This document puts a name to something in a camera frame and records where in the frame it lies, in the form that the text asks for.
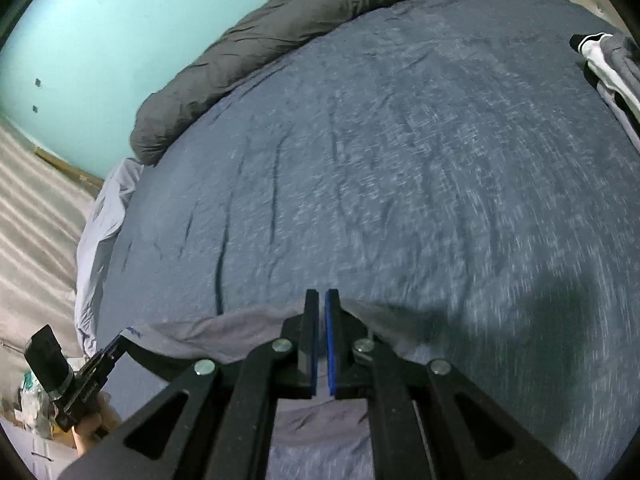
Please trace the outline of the person's left hand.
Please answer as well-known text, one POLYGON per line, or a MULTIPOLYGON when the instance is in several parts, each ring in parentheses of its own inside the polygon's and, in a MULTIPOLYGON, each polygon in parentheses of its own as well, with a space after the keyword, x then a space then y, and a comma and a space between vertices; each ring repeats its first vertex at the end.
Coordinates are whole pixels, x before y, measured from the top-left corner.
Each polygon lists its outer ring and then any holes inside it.
POLYGON ((112 396, 109 393, 101 392, 96 398, 98 410, 87 415, 77 425, 73 426, 72 436, 78 456, 87 454, 102 441, 102 437, 98 436, 100 429, 110 434, 122 424, 122 418, 111 406, 111 398, 112 396))

